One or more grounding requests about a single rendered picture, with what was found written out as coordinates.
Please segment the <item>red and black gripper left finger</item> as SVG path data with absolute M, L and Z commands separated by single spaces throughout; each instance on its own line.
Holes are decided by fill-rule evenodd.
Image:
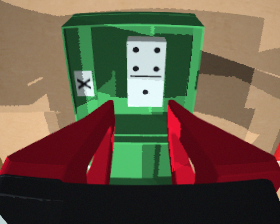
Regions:
M 108 100 L 84 118 L 7 156 L 0 175 L 110 184 L 114 132 L 114 101 Z

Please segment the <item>green open bin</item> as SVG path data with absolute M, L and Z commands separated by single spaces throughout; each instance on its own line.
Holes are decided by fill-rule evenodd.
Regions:
M 193 114 L 204 28 L 195 14 L 175 12 L 78 13 L 61 26 L 76 121 L 114 101 L 110 184 L 172 184 L 168 100 Z M 166 39 L 162 107 L 128 107 L 128 36 Z

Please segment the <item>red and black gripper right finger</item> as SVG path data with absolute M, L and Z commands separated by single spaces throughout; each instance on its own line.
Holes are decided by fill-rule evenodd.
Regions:
M 175 100 L 168 100 L 167 134 L 172 184 L 268 179 L 276 192 L 280 188 L 275 156 L 198 118 Z

